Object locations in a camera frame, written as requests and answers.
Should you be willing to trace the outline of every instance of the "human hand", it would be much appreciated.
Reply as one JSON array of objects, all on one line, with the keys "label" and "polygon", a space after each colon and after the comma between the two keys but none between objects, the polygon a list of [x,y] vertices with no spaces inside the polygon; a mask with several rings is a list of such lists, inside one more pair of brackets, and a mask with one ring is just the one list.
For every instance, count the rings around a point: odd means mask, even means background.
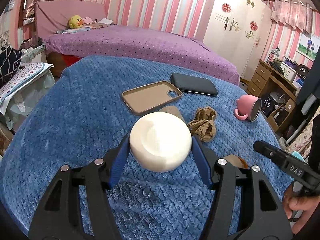
[{"label": "human hand", "polygon": [[288,217],[292,216],[292,211],[303,210],[299,220],[292,227],[292,232],[297,234],[304,225],[308,222],[309,218],[316,210],[319,202],[320,196],[316,197],[293,197],[292,196],[293,183],[284,192],[284,197],[282,199],[282,206]]}]

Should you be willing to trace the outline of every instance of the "wardrobe door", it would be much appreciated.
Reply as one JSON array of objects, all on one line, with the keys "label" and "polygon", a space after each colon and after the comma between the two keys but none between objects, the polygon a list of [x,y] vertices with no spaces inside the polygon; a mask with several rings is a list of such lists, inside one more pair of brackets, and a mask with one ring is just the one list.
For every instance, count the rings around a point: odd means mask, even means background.
[{"label": "wardrobe door", "polygon": [[255,37],[254,46],[252,48],[252,52],[250,54],[248,63],[242,73],[241,78],[247,81],[250,81],[256,68],[259,63],[259,59],[261,58],[264,48],[267,44],[267,40],[270,34],[272,20],[271,20],[271,9],[265,5],[263,10],[263,16],[261,19],[261,24],[258,26],[258,33]]},{"label": "wardrobe door", "polygon": [[236,48],[237,36],[230,33],[230,25],[238,0],[215,0],[203,42],[220,56],[229,60]]},{"label": "wardrobe door", "polygon": [[239,32],[241,38],[233,53],[231,63],[236,65],[241,76],[259,36],[265,4],[261,0],[240,0],[239,7],[241,7],[241,10],[239,10],[241,11],[242,29]]}]

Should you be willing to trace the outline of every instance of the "yellow duck plush toy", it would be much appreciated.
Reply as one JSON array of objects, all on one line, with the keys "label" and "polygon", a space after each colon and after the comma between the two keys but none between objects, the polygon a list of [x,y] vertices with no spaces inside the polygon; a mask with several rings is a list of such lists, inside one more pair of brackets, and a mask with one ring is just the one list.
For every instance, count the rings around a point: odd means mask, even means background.
[{"label": "yellow duck plush toy", "polygon": [[69,26],[71,29],[81,28],[83,24],[83,20],[79,15],[75,15],[70,18]]}]

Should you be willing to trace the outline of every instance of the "red cloth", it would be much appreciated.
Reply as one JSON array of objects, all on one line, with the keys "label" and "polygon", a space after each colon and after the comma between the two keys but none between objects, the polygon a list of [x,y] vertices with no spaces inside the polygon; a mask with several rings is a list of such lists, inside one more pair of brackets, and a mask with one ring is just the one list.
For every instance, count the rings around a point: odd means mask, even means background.
[{"label": "red cloth", "polygon": [[76,57],[76,56],[72,56],[72,55],[62,55],[62,58],[63,58],[64,63],[66,63],[66,65],[68,67],[70,67],[72,64],[81,60],[80,57]]}]

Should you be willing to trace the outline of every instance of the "blue blanket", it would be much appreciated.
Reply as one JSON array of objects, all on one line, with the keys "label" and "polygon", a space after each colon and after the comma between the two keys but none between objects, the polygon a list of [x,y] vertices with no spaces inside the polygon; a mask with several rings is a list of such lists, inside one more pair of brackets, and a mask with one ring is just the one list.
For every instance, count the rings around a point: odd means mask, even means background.
[{"label": "blue blanket", "polygon": [[[128,89],[161,80],[171,73],[212,80],[218,96],[185,93],[171,103],[186,122],[198,107],[218,112],[217,135],[205,146],[218,156],[238,155],[249,166],[259,165],[279,197],[291,182],[270,160],[253,151],[256,140],[278,146],[264,118],[239,121],[233,115],[236,99],[245,92],[228,82],[172,65],[132,58],[92,56],[67,68],[61,79],[36,105],[14,136],[0,162],[0,200],[27,233],[34,211],[58,168],[84,166],[118,146],[139,119],[122,101]],[[85,190],[81,205],[86,232],[91,232]],[[155,173],[139,166],[130,154],[123,175],[108,192],[123,239],[198,239],[213,192],[202,183],[190,154],[181,166]],[[237,191],[230,233],[236,230],[240,192]]]}]

